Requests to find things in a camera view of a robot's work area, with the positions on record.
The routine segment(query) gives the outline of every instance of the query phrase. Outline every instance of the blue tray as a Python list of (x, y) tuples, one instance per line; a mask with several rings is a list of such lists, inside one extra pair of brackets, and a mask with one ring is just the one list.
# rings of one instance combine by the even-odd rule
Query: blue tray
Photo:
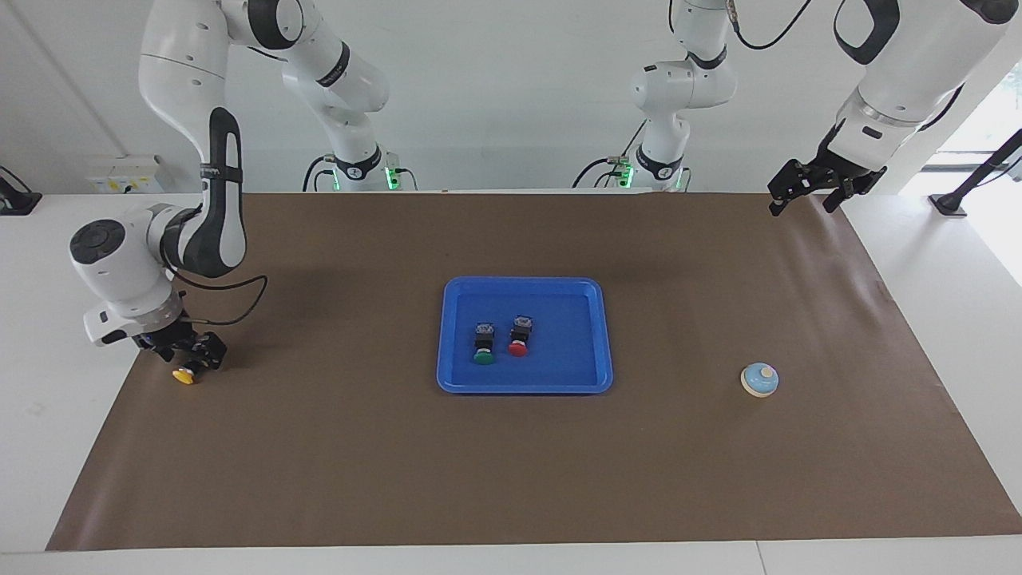
[[(507, 351), (516, 316), (535, 322), (528, 355)], [(492, 366), (472, 362), (475, 326), (491, 323)], [(456, 277), (444, 290), (436, 382), (456, 394), (597, 394), (613, 370), (603, 292), (582, 277)]]

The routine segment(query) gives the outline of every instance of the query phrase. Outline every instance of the brown paper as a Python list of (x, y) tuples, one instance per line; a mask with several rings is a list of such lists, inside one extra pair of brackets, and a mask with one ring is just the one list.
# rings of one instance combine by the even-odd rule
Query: brown paper
[[(219, 330), (224, 370), (199, 385), (140, 355), (50, 549), (1022, 532), (851, 226), (815, 200), (245, 201), (226, 279), (269, 273), (265, 301)], [(613, 387), (442, 391), (458, 275), (596, 279)], [(186, 304), (225, 319), (252, 296)], [(768, 399), (739, 383), (754, 362), (780, 373)]]

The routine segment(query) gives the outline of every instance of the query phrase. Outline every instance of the white table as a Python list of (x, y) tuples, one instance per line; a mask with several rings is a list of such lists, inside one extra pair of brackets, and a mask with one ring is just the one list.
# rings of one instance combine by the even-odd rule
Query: white table
[[(81, 316), (95, 298), (67, 242), (86, 222), (154, 201), (197, 197), (50, 195), (31, 217), (0, 219), (0, 573), (1022, 573), (1022, 536), (38, 553), (136, 353), (85, 340)], [(940, 218), (921, 198), (862, 197), (846, 211), (1019, 508), (1022, 287), (968, 220)]]

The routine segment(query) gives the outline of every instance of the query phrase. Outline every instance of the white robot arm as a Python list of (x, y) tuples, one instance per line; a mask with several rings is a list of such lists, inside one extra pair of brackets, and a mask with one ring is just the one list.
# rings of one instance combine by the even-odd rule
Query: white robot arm
[(834, 211), (865, 194), (899, 147), (950, 104), (956, 90), (993, 49), (1018, 11), (1018, 0), (862, 0), (873, 30), (860, 45), (838, 43), (866, 77), (838, 111), (808, 163), (789, 160), (770, 182), (771, 211), (796, 197), (834, 189)]
[(681, 176), (691, 128), (679, 112), (727, 103), (737, 89), (727, 60), (727, 1), (684, 0), (672, 18), (675, 39), (687, 57), (648, 65), (632, 80), (632, 96), (649, 119), (630, 157), (633, 185), (640, 187), (669, 189)]
[(103, 303), (85, 316), (96, 345), (131, 338), (171, 362), (189, 353), (175, 373), (190, 383), (217, 369), (226, 346), (192, 329), (168, 276), (168, 266), (220, 277), (245, 254), (241, 212), (241, 135), (225, 106), (230, 45), (281, 50), (285, 78), (314, 110), (345, 116), (328, 127), (338, 163), (355, 186), (376, 185), (383, 170), (365, 111), (379, 109), (387, 86), (378, 69), (336, 39), (309, 0), (156, 0), (146, 25), (139, 87), (146, 103), (181, 132), (199, 153), (202, 203), (156, 204), (83, 226), (71, 241), (75, 268)]

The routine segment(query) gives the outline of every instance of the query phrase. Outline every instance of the yellow button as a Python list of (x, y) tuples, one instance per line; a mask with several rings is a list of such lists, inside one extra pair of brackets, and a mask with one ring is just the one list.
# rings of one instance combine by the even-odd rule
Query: yellow button
[(191, 373), (190, 370), (175, 370), (173, 373), (174, 379), (181, 382), (186, 386), (190, 386), (195, 383), (195, 375)]

